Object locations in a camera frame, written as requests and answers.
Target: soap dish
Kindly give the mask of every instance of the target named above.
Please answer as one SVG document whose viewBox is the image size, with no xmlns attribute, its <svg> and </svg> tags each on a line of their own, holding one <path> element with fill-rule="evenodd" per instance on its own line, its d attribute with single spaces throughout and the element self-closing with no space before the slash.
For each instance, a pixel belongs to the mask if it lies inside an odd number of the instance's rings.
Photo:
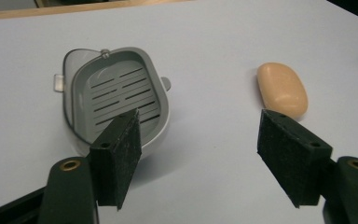
<svg viewBox="0 0 358 224">
<path fill-rule="evenodd" d="M 139 109 L 142 158 L 157 146 L 169 120 L 166 77 L 159 78 L 141 49 L 74 49 L 64 58 L 63 75 L 55 76 L 55 91 L 63 92 L 63 108 L 73 134 L 82 142 L 76 151 L 89 153 L 90 144 L 117 115 Z"/>
</svg>

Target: gray soap dish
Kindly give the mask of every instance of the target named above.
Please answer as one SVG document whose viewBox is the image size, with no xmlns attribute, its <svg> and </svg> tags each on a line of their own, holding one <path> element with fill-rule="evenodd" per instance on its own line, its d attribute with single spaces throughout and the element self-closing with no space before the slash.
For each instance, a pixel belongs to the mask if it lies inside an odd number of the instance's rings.
<svg viewBox="0 0 358 224">
<path fill-rule="evenodd" d="M 67 122 L 83 142 L 77 146 L 81 155 L 88 154 L 90 143 L 115 116 L 134 108 L 140 112 L 142 158 L 149 155 L 168 124 L 170 87 L 137 48 L 72 50 L 65 56 L 63 76 L 55 76 Z"/>
</svg>

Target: wooden table edge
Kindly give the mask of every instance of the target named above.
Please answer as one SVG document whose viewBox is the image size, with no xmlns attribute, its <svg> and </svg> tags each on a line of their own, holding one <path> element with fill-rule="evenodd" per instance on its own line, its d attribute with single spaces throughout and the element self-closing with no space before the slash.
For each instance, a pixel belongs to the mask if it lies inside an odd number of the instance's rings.
<svg viewBox="0 0 358 224">
<path fill-rule="evenodd" d="M 0 19 L 44 16 L 44 15 L 100 10 L 100 9 L 118 8 L 118 7 L 149 6 L 149 5 L 156 5 L 156 4 L 163 4 L 163 3 L 186 2 L 186 1 L 193 1 L 193 0 L 126 0 L 126 1 L 83 4 L 83 5 L 64 6 L 64 7 L 27 8 L 27 9 L 19 9 L 19 10 L 0 11 Z"/>
</svg>

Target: orange soap bar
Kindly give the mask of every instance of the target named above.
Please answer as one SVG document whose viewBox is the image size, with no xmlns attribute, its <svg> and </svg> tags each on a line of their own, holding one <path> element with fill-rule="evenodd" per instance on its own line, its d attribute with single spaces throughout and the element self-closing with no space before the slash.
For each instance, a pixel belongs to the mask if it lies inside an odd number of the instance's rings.
<svg viewBox="0 0 358 224">
<path fill-rule="evenodd" d="M 282 63 L 264 63 L 257 69 L 257 81 L 266 109 L 298 118 L 308 109 L 308 97 L 300 78 Z"/>
</svg>

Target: table surface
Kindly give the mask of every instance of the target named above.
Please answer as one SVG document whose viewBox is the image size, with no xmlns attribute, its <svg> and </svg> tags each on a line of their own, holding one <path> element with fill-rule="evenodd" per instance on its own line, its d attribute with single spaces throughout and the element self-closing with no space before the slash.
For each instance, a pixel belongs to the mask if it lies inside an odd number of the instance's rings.
<svg viewBox="0 0 358 224">
<path fill-rule="evenodd" d="M 171 80 L 170 127 L 139 163 L 122 210 L 101 223 L 324 223 L 295 209 L 256 153 L 266 62 L 291 66 L 299 121 L 358 157 L 358 17 L 326 1 L 199 0 L 0 20 L 0 205 L 46 185 L 76 156 L 53 75 L 72 49 L 145 50 Z"/>
</svg>

